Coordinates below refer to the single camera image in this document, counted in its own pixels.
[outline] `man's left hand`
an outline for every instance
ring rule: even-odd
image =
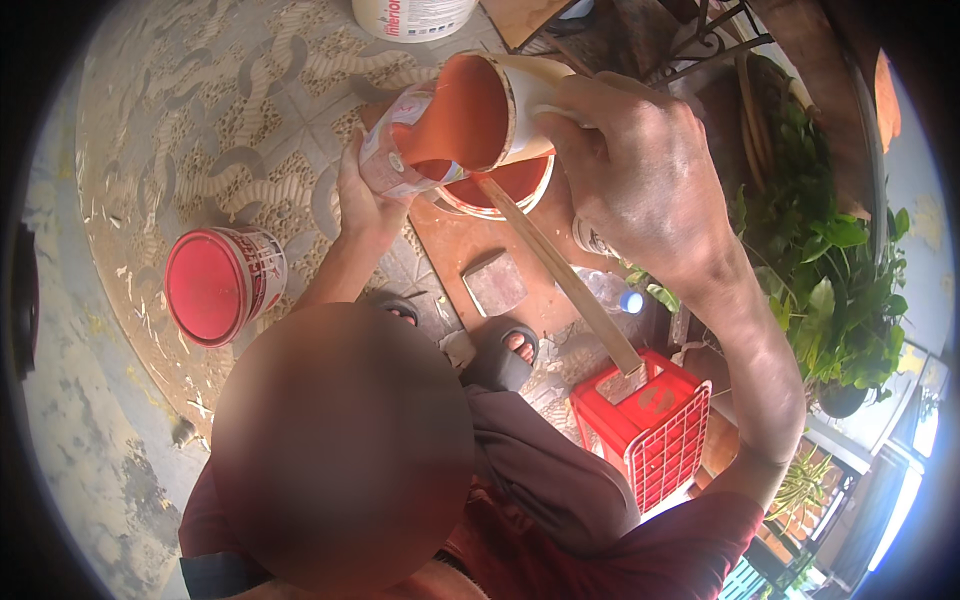
[[[340,193],[340,235],[351,242],[385,253],[400,233],[407,211],[413,202],[409,198],[383,198],[371,192],[360,179],[358,156],[363,135],[353,131],[353,137],[340,158],[337,189]]]

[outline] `man's right hand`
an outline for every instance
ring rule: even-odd
[[[695,300],[740,253],[704,126],[680,100],[615,73],[561,81],[556,104],[597,131],[545,112],[574,207],[624,257],[683,300]]]

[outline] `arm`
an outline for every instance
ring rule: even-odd
[[[413,198],[380,198],[360,179],[357,155],[362,142],[360,132],[355,131],[340,158],[340,236],[291,312],[356,300],[407,218]]]
[[[538,117],[577,213],[676,293],[727,357],[740,451],[705,493],[740,492],[766,509],[803,431],[804,389],[730,228],[703,124],[686,104],[613,73],[567,77],[556,104],[599,130]]]

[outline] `maroon shirt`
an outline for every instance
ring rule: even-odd
[[[716,598],[763,520],[754,500],[734,492],[702,494],[635,528],[589,559],[566,554],[492,486],[474,478],[464,515],[444,550],[490,598]],[[220,509],[209,463],[180,526],[185,559],[233,552],[253,573]]]

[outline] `red plastic crate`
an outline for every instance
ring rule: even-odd
[[[588,445],[586,423],[622,457],[627,470],[624,475],[643,514],[700,467],[711,384],[698,381],[650,349],[641,348],[637,353],[647,375],[647,382],[638,390],[611,404],[597,391],[619,373],[610,367],[577,385],[570,402],[584,447]]]

